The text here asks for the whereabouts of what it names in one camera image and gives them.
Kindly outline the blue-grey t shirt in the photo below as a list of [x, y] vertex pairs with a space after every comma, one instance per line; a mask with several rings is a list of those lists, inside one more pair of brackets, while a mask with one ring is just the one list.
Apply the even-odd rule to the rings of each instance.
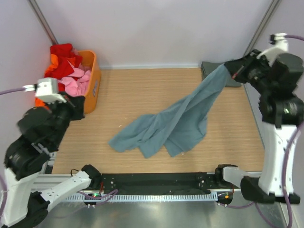
[[138, 148], [145, 158], [162, 147], [171, 157], [192, 150], [206, 136], [208, 113], [229, 75], [224, 65], [218, 66], [191, 94], [157, 114], [139, 116], [109, 145], [117, 152]]

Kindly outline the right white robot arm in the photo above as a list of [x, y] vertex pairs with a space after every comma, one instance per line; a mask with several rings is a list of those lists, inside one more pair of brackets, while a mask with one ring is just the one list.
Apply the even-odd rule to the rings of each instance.
[[304, 103], [294, 94], [304, 72], [303, 60], [286, 51], [273, 54], [252, 50], [232, 72], [232, 78], [249, 83], [260, 97], [258, 108], [265, 130], [264, 165], [260, 175], [222, 164], [215, 170], [219, 188], [229, 184], [240, 188], [242, 196], [255, 203], [299, 204], [294, 192], [292, 171], [294, 152], [304, 120]]

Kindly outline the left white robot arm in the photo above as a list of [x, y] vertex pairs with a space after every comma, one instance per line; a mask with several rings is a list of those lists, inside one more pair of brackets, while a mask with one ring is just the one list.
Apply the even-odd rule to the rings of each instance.
[[44, 191], [32, 191], [50, 154], [57, 152], [71, 121], [84, 118], [84, 96], [61, 94], [64, 101], [29, 109], [17, 126], [21, 136], [7, 149], [6, 187], [0, 208], [4, 228], [33, 228], [62, 200], [80, 190], [96, 190], [101, 173], [85, 165], [66, 181]]

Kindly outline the orange t shirt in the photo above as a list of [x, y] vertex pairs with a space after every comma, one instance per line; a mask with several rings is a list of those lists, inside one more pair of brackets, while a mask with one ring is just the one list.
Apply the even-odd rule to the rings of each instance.
[[[49, 67], [45, 70], [44, 73], [44, 78], [46, 77], [55, 77], [54, 72], [55, 70], [58, 68], [58, 57], [54, 54], [50, 54], [50, 65]], [[39, 99], [39, 98], [35, 98], [35, 106], [36, 107], [45, 107], [45, 103]]]

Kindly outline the pink t shirt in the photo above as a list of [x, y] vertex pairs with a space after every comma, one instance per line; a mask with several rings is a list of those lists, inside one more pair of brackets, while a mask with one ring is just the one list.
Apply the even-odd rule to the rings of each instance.
[[67, 61], [73, 69], [73, 73], [61, 78], [58, 86], [64, 88], [64, 91], [73, 97], [84, 96], [89, 87], [92, 68], [84, 66], [81, 63], [76, 67], [76, 57], [80, 57], [75, 49], [72, 49], [75, 57], [68, 58]]

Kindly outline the orange plastic laundry basket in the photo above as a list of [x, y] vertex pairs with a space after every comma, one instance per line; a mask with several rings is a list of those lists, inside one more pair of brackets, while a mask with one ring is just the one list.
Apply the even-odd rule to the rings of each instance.
[[95, 52], [91, 50], [80, 50], [78, 51], [78, 55], [82, 57], [82, 66], [91, 68], [91, 77], [84, 102], [84, 113], [89, 114], [95, 110], [97, 104], [101, 71]]

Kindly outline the red t shirt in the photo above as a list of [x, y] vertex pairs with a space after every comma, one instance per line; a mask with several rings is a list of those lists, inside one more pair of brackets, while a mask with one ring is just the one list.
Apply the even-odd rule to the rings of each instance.
[[[72, 53], [73, 46], [71, 43], [65, 43], [65, 44], [57, 44], [52, 45], [50, 47], [50, 54], [54, 54], [58, 57], [58, 68], [55, 70], [54, 75], [57, 79], [57, 83], [59, 84], [59, 80], [71, 73], [73, 73], [73, 69], [68, 63], [68, 58], [75, 57], [75, 54]], [[76, 57], [76, 67], [81, 63], [82, 57]], [[58, 86], [58, 90], [60, 92], [64, 92], [64, 88], [61, 86]]]

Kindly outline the right aluminium corner post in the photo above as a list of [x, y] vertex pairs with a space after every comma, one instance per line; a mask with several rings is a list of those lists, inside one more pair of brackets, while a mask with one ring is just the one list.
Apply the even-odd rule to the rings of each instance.
[[246, 47], [246, 50], [243, 54], [243, 56], [246, 56], [250, 53], [250, 51], [253, 50], [255, 47], [256, 43], [260, 39], [263, 31], [267, 27], [268, 23], [270, 22], [271, 18], [273, 17], [274, 13], [276, 12], [277, 8], [281, 4], [282, 0], [271, 0], [269, 6], [267, 7], [264, 15], [261, 18], [261, 21], [255, 30], [248, 46]]

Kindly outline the aluminium corner post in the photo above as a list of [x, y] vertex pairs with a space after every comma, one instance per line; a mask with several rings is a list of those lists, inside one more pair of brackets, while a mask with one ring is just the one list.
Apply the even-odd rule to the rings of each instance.
[[248, 46], [246, 47], [246, 50], [243, 54], [243, 56], [246, 56], [250, 53], [250, 51], [253, 50], [255, 47], [256, 43], [260, 39], [263, 31], [267, 27], [268, 23], [270, 22], [271, 18], [273, 17], [274, 13], [276, 12], [277, 8], [281, 4], [282, 0], [271, 0], [269, 6], [267, 7], [264, 15], [261, 18], [261, 21], [255, 30]]
[[49, 38], [50, 42], [52, 43], [52, 45], [57, 45], [58, 41], [51, 29], [51, 27], [49, 26], [46, 18], [44, 17], [38, 3], [36, 0], [28, 0], [28, 3], [30, 5], [30, 7], [32, 8], [34, 14], [36, 15], [38, 21], [40, 22], [43, 30], [45, 31], [47, 37]]

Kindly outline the left aluminium corner post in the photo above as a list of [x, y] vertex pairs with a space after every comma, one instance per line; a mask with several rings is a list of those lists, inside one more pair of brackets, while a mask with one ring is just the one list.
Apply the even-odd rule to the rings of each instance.
[[36, 15], [38, 21], [40, 22], [43, 30], [45, 31], [47, 37], [49, 38], [50, 42], [52, 43], [52, 45], [57, 45], [58, 41], [51, 29], [51, 27], [49, 26], [46, 18], [44, 17], [38, 3], [36, 0], [28, 0], [28, 3], [30, 5], [30, 7], [32, 8], [34, 14]]

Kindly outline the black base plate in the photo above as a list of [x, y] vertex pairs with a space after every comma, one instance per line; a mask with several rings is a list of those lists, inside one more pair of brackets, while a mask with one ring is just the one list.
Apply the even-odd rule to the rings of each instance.
[[119, 195], [207, 195], [233, 188], [212, 172], [108, 173], [102, 174], [102, 183], [105, 193], [117, 189]]

